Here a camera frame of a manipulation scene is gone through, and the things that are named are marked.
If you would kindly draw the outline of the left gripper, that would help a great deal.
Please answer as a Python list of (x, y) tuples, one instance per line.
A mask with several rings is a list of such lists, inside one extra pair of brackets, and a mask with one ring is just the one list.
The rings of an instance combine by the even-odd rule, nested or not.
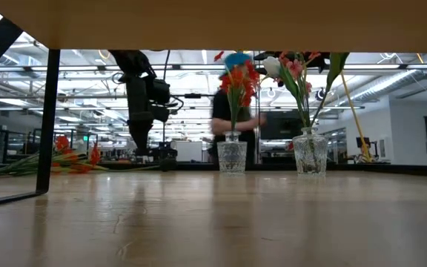
[(140, 76), (125, 74), (125, 84), (130, 135), (136, 143), (136, 154), (145, 156), (149, 152), (148, 133), (153, 127), (146, 80)]

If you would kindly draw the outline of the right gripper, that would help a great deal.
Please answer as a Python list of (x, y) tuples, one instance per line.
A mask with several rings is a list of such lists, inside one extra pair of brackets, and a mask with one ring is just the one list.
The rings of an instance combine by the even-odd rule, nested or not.
[[(265, 51), (254, 56), (255, 61), (263, 61), (268, 57), (279, 59), (282, 55), (281, 51)], [(316, 67), (319, 73), (322, 73), (327, 66), (325, 60), (329, 59), (329, 53), (326, 52), (311, 52), (309, 53), (309, 67)]]

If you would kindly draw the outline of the pink blossom spray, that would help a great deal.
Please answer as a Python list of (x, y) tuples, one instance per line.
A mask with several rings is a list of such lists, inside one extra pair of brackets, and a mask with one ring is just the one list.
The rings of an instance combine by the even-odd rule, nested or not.
[(286, 51), (279, 55), (279, 80), (296, 100), (299, 117), (305, 128), (311, 126), (308, 99), (312, 85), (306, 80), (307, 67), (320, 56), (320, 52), (289, 53)]

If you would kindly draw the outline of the cut glass vase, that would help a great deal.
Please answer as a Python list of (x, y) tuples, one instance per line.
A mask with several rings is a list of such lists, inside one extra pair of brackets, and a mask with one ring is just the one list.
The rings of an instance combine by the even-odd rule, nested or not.
[(230, 131), (225, 134), (225, 141), (217, 143), (219, 170), (222, 173), (244, 173), (246, 165), (248, 143), (240, 141), (239, 131)]
[(297, 172), (304, 177), (324, 177), (327, 165), (328, 138), (317, 128), (302, 128), (302, 135), (292, 139)]

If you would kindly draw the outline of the black background robot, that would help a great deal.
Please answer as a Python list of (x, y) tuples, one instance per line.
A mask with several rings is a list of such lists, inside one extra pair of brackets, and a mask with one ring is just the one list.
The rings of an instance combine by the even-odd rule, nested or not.
[(178, 151), (171, 147), (170, 142), (160, 142), (156, 148), (151, 148), (150, 155), (154, 162), (161, 162), (164, 159), (176, 159)]

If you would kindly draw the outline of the white panel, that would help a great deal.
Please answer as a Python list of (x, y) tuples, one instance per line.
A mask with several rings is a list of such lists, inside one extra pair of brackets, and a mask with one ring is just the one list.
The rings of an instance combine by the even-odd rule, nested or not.
[(176, 141), (177, 162), (201, 162), (202, 142)]

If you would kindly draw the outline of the large black monitor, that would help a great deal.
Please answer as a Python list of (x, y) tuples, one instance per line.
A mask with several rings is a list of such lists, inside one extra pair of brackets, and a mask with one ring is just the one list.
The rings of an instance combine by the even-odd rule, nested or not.
[(303, 123), (298, 111), (266, 112), (266, 124), (261, 127), (260, 139), (293, 139), (302, 135)]

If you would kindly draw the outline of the person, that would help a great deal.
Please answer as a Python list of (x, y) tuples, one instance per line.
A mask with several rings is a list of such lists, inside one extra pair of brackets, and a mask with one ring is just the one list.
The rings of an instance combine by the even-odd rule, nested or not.
[[(235, 65), (244, 67), (246, 61), (251, 61), (251, 57), (245, 53), (232, 53), (225, 57), (224, 63), (231, 70)], [(252, 117), (249, 107), (241, 108), (236, 123), (236, 131), (240, 132), (239, 140), (247, 142), (246, 165), (249, 167), (255, 162), (256, 134), (254, 129), (266, 123), (266, 115), (260, 113)], [(213, 134), (213, 144), (209, 148), (209, 156), (212, 162), (217, 165), (219, 142), (225, 141), (225, 132), (231, 131), (231, 110), (228, 102), (228, 95), (224, 90), (219, 89), (213, 97), (213, 109), (211, 113), (211, 133)]]

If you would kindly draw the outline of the black metal cage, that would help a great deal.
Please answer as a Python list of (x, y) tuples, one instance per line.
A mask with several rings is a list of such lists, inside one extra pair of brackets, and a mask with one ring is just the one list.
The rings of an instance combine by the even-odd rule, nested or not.
[[(42, 130), (39, 128), (28, 131), (27, 133), (0, 128), (0, 164), (14, 162), (38, 152), (40, 149), (41, 134)], [(99, 138), (97, 134), (76, 131), (74, 127), (55, 129), (53, 132), (53, 141), (55, 142), (60, 136), (67, 138), (70, 148), (86, 154)]]

